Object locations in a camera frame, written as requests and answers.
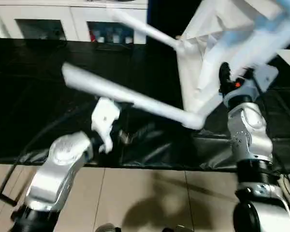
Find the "black cable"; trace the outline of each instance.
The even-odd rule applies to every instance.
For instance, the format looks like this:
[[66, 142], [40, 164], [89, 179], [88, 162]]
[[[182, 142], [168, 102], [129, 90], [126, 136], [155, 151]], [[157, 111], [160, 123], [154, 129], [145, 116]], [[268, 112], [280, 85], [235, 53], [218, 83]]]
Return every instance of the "black cable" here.
[[67, 120], [68, 118], [74, 116], [75, 114], [84, 111], [86, 109], [88, 109], [90, 106], [92, 105], [92, 103], [85, 103], [84, 105], [82, 105], [81, 107], [78, 107], [70, 112], [66, 112], [62, 117], [60, 117], [59, 119], [53, 121], [52, 123], [48, 124], [46, 127], [44, 127], [41, 131], [39, 131], [31, 140], [30, 142], [24, 147], [24, 149], [20, 152], [19, 156], [16, 158], [14, 164], [12, 165], [12, 167], [9, 169], [7, 175], [5, 176], [1, 186], [0, 186], [0, 197], [1, 194], [3, 193], [5, 186], [7, 184], [7, 182], [9, 181], [9, 179], [12, 176], [12, 173], [14, 171], [14, 169], [16, 168], [17, 164], [19, 163], [20, 159], [26, 155], [27, 150], [36, 142], [38, 141], [44, 134], [46, 134], [47, 132], [49, 132], [51, 129], [53, 129], [55, 126], [57, 126], [58, 124], [62, 123], [63, 121]]
[[[253, 80], [253, 82], [254, 82], [254, 84], [255, 84], [257, 90], [258, 90], [258, 93], [259, 93], [259, 96], [260, 96], [260, 99], [261, 99], [261, 102], [262, 102], [262, 106], [263, 106], [264, 111], [265, 111], [266, 120], [267, 120], [267, 122], [268, 122], [268, 124], [269, 124], [269, 111], [268, 111], [268, 108], [267, 108], [267, 106], [266, 106], [266, 104], [265, 104], [265, 100], [264, 100], [264, 97], [263, 97], [263, 95], [262, 95], [262, 90], [261, 90], [261, 88], [260, 88], [260, 86], [259, 86], [259, 83], [257, 82], [256, 77], [255, 77], [254, 75], [252, 75], [252, 80]], [[270, 126], [267, 127], [267, 132], [268, 132], [268, 134], [269, 134], [269, 137], [271, 138]], [[290, 177], [289, 177], [289, 175], [288, 175], [289, 173], [288, 173], [288, 171], [287, 171], [287, 169], [286, 169], [286, 167], [285, 167], [285, 164], [281, 161], [280, 157], [279, 157], [275, 152], [272, 152], [272, 154], [273, 154], [273, 157], [278, 161], [278, 163], [279, 163], [279, 165], [280, 165], [280, 167], [281, 167], [281, 169], [282, 169], [282, 172], [283, 172], [283, 174], [284, 174], [284, 178], [286, 178], [286, 179], [289, 181], [289, 183], [290, 183]], [[288, 193], [289, 196], [290, 196], [290, 192], [289, 192], [289, 190], [286, 188], [286, 186], [285, 186], [285, 189], [286, 189], [287, 193]]]

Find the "table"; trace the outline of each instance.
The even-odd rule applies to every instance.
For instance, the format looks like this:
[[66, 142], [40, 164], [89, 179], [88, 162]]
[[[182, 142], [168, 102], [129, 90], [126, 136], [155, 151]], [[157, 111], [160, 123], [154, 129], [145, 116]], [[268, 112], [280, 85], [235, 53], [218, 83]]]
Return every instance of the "table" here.
[[[166, 47], [0, 39], [0, 163], [13, 163], [41, 128], [86, 103], [88, 110], [55, 127], [30, 151], [47, 154], [51, 143], [67, 133], [82, 130], [91, 135], [90, 115], [97, 98], [64, 85], [60, 69], [65, 61], [182, 108], [176, 55]], [[267, 122], [274, 150], [290, 172], [290, 66], [279, 56], [270, 64], [279, 69], [279, 76], [264, 95]], [[146, 126], [148, 131], [130, 145], [116, 141], [110, 154], [96, 154], [88, 166], [236, 171], [224, 105], [201, 131], [136, 109], [124, 112], [118, 124], [129, 134]], [[43, 160], [37, 156], [26, 164]]]

